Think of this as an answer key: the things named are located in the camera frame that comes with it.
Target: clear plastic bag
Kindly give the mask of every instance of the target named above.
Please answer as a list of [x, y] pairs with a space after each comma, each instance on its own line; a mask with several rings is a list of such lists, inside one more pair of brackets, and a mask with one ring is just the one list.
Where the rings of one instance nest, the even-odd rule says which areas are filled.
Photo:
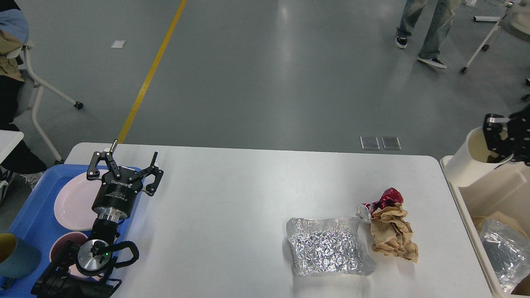
[[300, 276], [325, 273], [370, 275], [375, 262], [358, 239], [360, 219], [306, 220], [291, 218], [287, 238], [291, 243], [295, 272]]
[[500, 286], [511, 293], [530, 274], [530, 239], [507, 225], [487, 220], [480, 240]]

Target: white table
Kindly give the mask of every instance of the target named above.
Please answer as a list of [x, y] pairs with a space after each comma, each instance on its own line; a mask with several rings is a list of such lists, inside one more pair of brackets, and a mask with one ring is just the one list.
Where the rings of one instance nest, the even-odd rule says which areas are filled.
[[[110, 144], [76, 145], [88, 164]], [[140, 250], [113, 276], [119, 297], [491, 297], [438, 162], [428, 156], [118, 145], [119, 165], [165, 171], [143, 195], [126, 238]], [[388, 187], [404, 197], [417, 264], [372, 252], [367, 277], [297, 277], [286, 240], [291, 217], [355, 215]]]
[[0, 162], [13, 151], [13, 149], [22, 140], [24, 134], [21, 132], [12, 132], [9, 130], [0, 130]]

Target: robotic arm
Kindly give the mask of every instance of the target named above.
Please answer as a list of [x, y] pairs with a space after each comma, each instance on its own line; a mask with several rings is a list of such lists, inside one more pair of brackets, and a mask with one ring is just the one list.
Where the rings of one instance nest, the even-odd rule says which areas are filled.
[[[37, 280], [31, 293], [38, 298], [79, 297], [109, 298], [121, 284], [120, 280], [109, 278], [115, 268], [132, 265], [139, 258], [139, 251], [131, 241], [115, 243], [120, 237], [119, 225], [128, 219], [140, 191], [153, 196], [164, 172], [156, 163], [157, 152], [151, 164], [137, 172], [133, 169], [118, 166], [112, 157], [118, 140], [114, 140], [108, 152], [94, 152], [86, 172], [88, 180], [101, 180], [101, 187], [92, 205], [98, 217], [92, 226], [92, 232], [82, 246], [67, 244], [61, 253], [50, 263]], [[97, 164], [104, 161], [109, 171], [100, 176]], [[142, 180], [153, 175], [153, 183], [144, 185]], [[113, 253], [130, 249], [132, 258], [117, 262]], [[68, 273], [69, 266], [75, 264], [80, 273], [86, 276], [103, 274], [98, 281], [79, 278]], [[107, 281], [118, 281], [116, 286]]]
[[499, 162], [513, 154], [510, 161], [530, 166], [530, 106], [508, 118], [487, 114], [482, 131], [488, 150], [493, 152], [488, 162]]

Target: white plate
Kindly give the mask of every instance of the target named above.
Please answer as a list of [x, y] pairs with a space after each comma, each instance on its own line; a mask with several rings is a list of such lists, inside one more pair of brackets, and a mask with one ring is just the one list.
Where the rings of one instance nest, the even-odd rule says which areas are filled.
[[88, 231], [92, 229], [98, 217], [92, 211], [100, 180], [88, 181], [86, 173], [81, 173], [63, 186], [54, 204], [55, 218], [63, 227], [72, 231]]

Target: gray floor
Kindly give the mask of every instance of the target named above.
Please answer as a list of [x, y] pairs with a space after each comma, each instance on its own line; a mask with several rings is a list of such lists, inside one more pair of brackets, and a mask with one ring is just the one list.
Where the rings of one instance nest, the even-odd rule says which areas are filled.
[[[486, 113], [521, 110], [530, 92], [528, 44], [501, 32], [458, 71], [502, 7], [457, 11], [441, 48], [448, 68], [416, 61], [436, 2], [406, 50], [394, 45], [404, 0], [188, 0], [125, 143], [367, 152], [359, 136], [397, 136], [402, 151], [456, 152]], [[39, 120], [65, 158], [80, 142], [116, 138], [180, 1], [18, 0], [30, 23], [33, 68], [75, 100], [45, 92]], [[111, 49], [114, 40], [127, 40]], [[29, 114], [15, 123], [50, 166]], [[14, 185], [0, 208], [7, 229], [27, 197]]]

